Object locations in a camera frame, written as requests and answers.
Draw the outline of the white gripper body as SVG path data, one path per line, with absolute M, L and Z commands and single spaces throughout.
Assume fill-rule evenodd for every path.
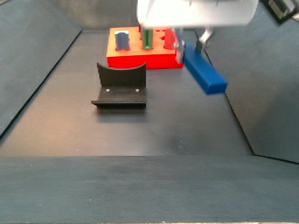
M 245 25 L 257 0 L 137 0 L 136 18 L 145 28 Z

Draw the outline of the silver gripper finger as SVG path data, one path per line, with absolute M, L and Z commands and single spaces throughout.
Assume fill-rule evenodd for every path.
M 204 33 L 197 37 L 196 40 L 196 50 L 201 53 L 204 51 L 204 48 L 208 44 L 208 40 L 212 36 L 213 33 L 213 28 L 212 27 L 207 27 L 204 29 Z
M 176 50 L 176 61 L 182 63 L 182 55 L 184 55 L 184 40 L 182 40 L 182 29 L 174 29 L 174 37 L 176 41 L 173 44 Z

